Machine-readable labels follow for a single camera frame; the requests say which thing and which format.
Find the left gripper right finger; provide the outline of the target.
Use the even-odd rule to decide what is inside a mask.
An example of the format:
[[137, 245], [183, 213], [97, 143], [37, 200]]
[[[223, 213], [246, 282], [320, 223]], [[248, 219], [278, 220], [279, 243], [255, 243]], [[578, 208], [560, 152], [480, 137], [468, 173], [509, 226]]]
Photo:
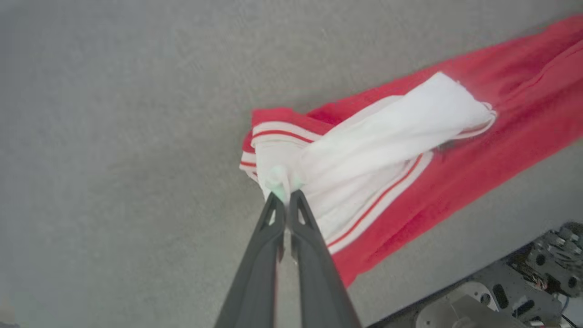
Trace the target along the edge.
[[298, 265], [303, 328], [360, 328], [352, 301], [301, 190], [289, 202], [291, 248]]

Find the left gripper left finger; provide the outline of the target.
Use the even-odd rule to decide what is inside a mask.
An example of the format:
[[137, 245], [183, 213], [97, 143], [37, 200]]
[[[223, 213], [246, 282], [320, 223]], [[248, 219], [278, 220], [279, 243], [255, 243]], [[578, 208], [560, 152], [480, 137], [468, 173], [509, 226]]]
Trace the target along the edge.
[[273, 328], [276, 324], [277, 266], [284, 252], [285, 204], [265, 201], [216, 328]]

